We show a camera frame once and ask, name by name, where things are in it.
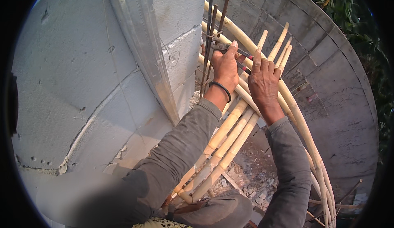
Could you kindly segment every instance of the wire cutter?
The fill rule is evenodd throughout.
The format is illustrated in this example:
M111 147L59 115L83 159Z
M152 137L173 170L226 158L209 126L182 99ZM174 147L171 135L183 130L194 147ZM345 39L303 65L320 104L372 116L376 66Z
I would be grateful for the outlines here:
M222 52L223 54L225 54L227 52L227 49L231 46L231 44L228 43L218 43L217 45L211 43L211 48L213 48L214 50L219 50L220 52ZM238 48L237 53L242 54L243 56L246 56L247 58L249 58L250 60L253 60L253 56L246 53L245 51L242 51L241 49ZM251 74L250 70L248 68L246 68L245 66L243 66L241 63L239 63L237 61L237 65L239 68L241 68L244 72L248 73L249 75Z

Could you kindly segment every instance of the finger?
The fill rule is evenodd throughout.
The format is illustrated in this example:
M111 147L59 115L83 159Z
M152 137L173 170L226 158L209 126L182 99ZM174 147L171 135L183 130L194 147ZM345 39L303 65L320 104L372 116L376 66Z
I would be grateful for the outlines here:
M269 61L266 58L261 58L260 71L268 71Z
M275 68L275 70L273 71L274 77L279 79L281 77L281 72L282 70L280 68Z
M261 66L261 48L256 49L253 56L252 73L259 73Z
M212 53L212 58L211 59L212 59L213 62L215 62L215 61L219 60L222 56L223 56L223 53L221 51L215 50Z
M237 51L238 51L238 43L237 41L233 41L229 46L229 48L227 49L226 54L228 54L229 56L234 56L235 58L235 54L237 53Z
M275 70L275 63L274 63L273 61L270 61L270 62L268 63L268 71L269 71L270 73L273 73L274 70Z

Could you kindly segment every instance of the gray sleeve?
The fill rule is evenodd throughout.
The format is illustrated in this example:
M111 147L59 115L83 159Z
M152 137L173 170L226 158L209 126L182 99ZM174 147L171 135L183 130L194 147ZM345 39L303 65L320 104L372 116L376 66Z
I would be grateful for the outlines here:
M304 146L287 117L273 123L266 131L266 137L277 167L279 184L259 228L301 228L312 184Z
M139 182L146 193L143 202L151 208L159 208L180 179L196 163L211 138L219 119L219 108L202 98L180 122L150 151L149 157L141 160L133 175L124 179Z

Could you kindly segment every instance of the black bracelet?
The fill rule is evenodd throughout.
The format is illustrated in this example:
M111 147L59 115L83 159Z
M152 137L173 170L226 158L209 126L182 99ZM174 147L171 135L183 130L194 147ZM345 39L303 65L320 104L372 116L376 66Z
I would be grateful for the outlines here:
M215 84L215 85L221 87L222 89L224 89L224 91L225 91L225 92L227 93L227 95L229 96L229 101L228 101L227 103L231 102L231 95L230 95L230 92L229 92L221 83L218 83L218 82L215 82L215 81L211 81L211 82L209 82L209 87L211 87L212 84Z

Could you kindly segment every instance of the concrete block wall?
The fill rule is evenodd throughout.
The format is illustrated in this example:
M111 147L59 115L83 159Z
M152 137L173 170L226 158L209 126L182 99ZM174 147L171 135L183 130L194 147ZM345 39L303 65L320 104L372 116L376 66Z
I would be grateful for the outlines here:
M200 49L204 0L153 0L179 117L190 110Z
M214 3L223 8L224 0ZM254 43L268 30L266 56L289 22L275 60L292 36L283 79L295 90L335 194L341 197L363 178L357 193L369 195L377 166L377 112L360 60L340 29L311 0L230 0L227 16ZM224 35L235 40L226 28ZM300 85L304 89L297 93Z
M155 0L180 117L194 92L203 3ZM39 185L60 173L103 171L108 164L127 171L172 128L135 63L110 1L104 6L111 45L102 0L39 0L18 39L12 71L19 116L12 142L33 200Z

